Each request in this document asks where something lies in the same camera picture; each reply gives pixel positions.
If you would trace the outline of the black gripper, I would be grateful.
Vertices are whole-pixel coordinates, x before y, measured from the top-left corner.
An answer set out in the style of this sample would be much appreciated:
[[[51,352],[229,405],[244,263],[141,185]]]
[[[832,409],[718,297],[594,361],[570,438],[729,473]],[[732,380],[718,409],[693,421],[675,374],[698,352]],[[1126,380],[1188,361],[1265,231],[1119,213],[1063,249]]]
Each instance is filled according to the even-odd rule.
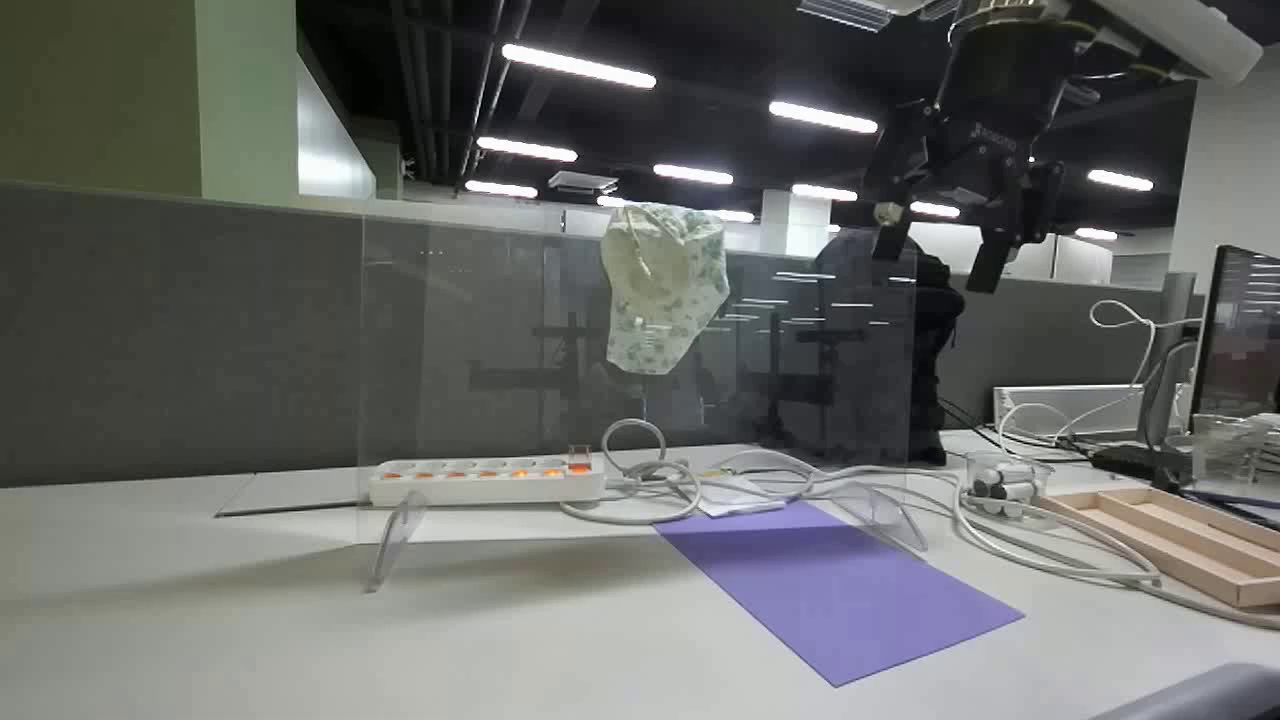
[[[957,23],[948,62],[932,95],[895,102],[863,172],[871,200],[877,258],[902,258],[909,204],[930,191],[979,204],[973,293],[996,293],[1015,244],[1040,244],[1059,172],[1036,161],[1067,78],[1087,52],[1085,23]]]

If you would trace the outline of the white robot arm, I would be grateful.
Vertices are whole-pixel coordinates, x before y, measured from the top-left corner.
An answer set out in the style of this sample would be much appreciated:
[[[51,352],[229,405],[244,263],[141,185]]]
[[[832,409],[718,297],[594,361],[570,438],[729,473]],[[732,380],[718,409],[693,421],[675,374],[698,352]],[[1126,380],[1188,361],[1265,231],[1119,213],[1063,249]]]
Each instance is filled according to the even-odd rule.
[[[911,239],[911,204],[973,207],[973,293],[1059,225],[1067,169],[1045,153],[1074,90],[1101,77],[1240,84],[1265,44],[1209,0],[924,0],[948,8],[932,95],[895,102],[869,163],[877,256]]]

